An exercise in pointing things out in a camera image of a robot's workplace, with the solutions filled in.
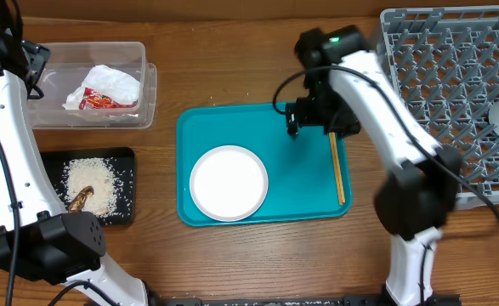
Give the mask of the red snack wrapper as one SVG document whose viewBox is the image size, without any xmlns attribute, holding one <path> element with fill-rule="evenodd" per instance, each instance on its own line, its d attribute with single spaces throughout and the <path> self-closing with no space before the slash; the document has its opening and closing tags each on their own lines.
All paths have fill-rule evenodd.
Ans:
<svg viewBox="0 0 499 306">
<path fill-rule="evenodd" d="M 121 109 L 133 108 L 134 103 L 124 105 L 116 102 L 109 96 L 103 95 L 94 89 L 84 88 L 82 100 L 79 103 L 79 110 L 99 110 L 99 109 Z"/>
</svg>

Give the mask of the large white plate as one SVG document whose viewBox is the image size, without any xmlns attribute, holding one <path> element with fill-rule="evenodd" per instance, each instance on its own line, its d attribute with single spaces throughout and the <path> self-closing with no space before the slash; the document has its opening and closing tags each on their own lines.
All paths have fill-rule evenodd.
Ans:
<svg viewBox="0 0 499 306">
<path fill-rule="evenodd" d="M 252 216 L 264 203 L 269 176 L 252 151 L 221 145 L 203 154 L 190 172 L 190 196 L 207 217 L 232 223 Z"/>
</svg>

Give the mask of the large white tissue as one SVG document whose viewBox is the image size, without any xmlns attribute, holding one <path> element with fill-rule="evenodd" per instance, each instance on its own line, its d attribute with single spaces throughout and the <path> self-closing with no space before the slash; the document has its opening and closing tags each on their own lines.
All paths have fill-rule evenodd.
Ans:
<svg viewBox="0 0 499 306">
<path fill-rule="evenodd" d="M 120 104 L 134 103 L 135 107 L 139 100 L 140 85 L 140 81 L 123 71 L 107 65 L 96 65 L 85 76 L 81 86 L 67 96 L 62 106 L 68 111 L 79 110 L 84 88 L 91 88 Z"/>
</svg>

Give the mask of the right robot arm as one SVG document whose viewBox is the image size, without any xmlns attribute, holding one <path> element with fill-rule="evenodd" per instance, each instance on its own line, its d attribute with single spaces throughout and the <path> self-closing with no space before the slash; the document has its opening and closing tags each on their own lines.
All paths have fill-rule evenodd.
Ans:
<svg viewBox="0 0 499 306">
<path fill-rule="evenodd" d="M 458 296 L 431 287 L 437 243 L 456 205 L 460 153 L 440 144 L 406 109 L 377 53 L 355 25 L 325 34 L 302 33 L 294 53 L 304 70 L 306 97 L 286 104 L 286 130 L 321 126 L 332 138 L 365 130 L 387 179 L 373 205 L 391 237 L 388 278 L 372 305 L 458 305 Z"/>
</svg>

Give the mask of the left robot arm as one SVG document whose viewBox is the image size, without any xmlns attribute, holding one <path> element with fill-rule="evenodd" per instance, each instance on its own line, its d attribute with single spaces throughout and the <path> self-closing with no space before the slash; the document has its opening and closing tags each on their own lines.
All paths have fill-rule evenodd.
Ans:
<svg viewBox="0 0 499 306">
<path fill-rule="evenodd" d="M 0 269 L 10 280 L 77 289 L 98 305 L 156 305 L 107 251 L 90 212 L 69 213 L 45 171 L 27 113 L 50 56 L 23 38 L 17 2 L 0 1 Z"/>
</svg>

